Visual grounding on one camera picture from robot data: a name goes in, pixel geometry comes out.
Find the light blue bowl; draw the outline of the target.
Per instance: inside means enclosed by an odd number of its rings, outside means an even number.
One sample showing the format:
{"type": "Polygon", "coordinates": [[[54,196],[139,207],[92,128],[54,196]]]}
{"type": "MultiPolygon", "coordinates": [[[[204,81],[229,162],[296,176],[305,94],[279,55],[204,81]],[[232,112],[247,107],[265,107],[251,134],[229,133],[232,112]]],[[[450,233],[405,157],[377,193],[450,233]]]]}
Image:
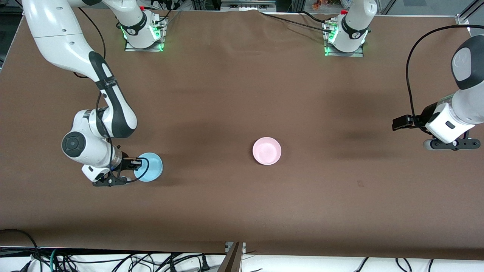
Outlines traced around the light blue bowl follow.
{"type": "Polygon", "coordinates": [[[133,171],[139,181],[151,182],[161,176],[164,166],[158,154],[143,153],[136,160],[141,162],[141,166],[133,171]]]}

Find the pink bowl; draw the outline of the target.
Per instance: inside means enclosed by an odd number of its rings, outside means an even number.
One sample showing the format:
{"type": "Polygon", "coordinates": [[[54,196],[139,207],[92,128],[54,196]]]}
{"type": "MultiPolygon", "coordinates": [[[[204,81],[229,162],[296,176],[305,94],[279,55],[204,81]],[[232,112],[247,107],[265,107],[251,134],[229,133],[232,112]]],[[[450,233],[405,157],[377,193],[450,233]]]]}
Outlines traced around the pink bowl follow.
{"type": "Polygon", "coordinates": [[[282,155],[280,143],[271,137],[262,137],[255,141],[252,154],[256,162],[261,165],[273,165],[282,155]]]}

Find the brown table cover cloth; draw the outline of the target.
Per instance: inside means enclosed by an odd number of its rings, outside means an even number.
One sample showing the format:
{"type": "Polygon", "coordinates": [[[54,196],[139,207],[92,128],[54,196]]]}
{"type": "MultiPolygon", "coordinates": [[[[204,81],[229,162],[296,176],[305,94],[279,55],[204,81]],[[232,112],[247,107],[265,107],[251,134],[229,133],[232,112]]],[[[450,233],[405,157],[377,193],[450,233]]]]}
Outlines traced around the brown table cover cloth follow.
{"type": "Polygon", "coordinates": [[[152,182],[94,187],[62,153],[89,79],[48,63],[26,20],[0,72],[0,229],[40,247],[484,260],[484,148],[426,150],[406,60],[453,17],[376,17],[363,57],[325,56],[314,29],[247,12],[188,11],[163,52],[126,52],[110,10],[86,9],[138,117],[130,156],[152,182]],[[252,148],[275,138],[261,165],[252,148]]]}

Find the grey power strip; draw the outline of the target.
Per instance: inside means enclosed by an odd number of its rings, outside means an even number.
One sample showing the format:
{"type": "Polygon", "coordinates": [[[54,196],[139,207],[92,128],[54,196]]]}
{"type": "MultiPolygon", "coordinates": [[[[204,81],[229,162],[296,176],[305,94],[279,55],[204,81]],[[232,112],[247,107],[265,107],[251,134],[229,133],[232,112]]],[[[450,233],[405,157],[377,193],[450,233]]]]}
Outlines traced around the grey power strip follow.
{"type": "Polygon", "coordinates": [[[276,0],[221,0],[221,11],[277,12],[276,0]]]}

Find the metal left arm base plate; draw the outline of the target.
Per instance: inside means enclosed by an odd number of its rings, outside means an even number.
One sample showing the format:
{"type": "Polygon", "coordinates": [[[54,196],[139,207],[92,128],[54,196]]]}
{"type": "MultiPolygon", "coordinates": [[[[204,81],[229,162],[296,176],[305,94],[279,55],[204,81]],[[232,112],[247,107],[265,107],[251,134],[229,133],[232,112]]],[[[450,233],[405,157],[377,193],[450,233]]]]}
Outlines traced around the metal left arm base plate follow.
{"type": "Polygon", "coordinates": [[[363,43],[368,31],[348,34],[345,30],[340,29],[340,25],[334,20],[326,20],[321,23],[321,26],[324,30],[329,30],[329,32],[323,33],[325,56],[364,56],[363,43]]]}

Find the metal frame post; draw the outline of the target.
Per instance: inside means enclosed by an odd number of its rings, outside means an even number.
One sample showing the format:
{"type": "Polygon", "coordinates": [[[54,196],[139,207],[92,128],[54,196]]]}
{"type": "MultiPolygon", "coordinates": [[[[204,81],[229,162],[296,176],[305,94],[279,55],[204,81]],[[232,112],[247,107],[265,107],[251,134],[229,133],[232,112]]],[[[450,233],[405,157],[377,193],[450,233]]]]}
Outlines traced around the metal frame post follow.
{"type": "Polygon", "coordinates": [[[245,242],[226,242],[228,252],[217,272],[241,272],[243,255],[247,252],[245,242]]]}

